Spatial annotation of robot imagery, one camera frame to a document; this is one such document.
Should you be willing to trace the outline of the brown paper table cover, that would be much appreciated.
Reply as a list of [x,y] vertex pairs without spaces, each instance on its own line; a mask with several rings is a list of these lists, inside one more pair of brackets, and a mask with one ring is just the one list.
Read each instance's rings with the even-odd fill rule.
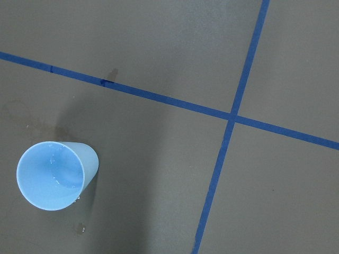
[[[55,212],[48,140],[100,160]],[[338,1],[1,1],[1,253],[338,253]]]

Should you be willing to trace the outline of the light blue plastic cup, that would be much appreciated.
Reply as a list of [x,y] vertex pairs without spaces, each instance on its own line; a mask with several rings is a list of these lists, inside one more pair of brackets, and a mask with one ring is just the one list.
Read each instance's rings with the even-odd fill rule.
[[98,169],[98,155],[89,145],[44,141],[23,153],[16,180],[29,203],[42,210],[57,211],[80,197]]

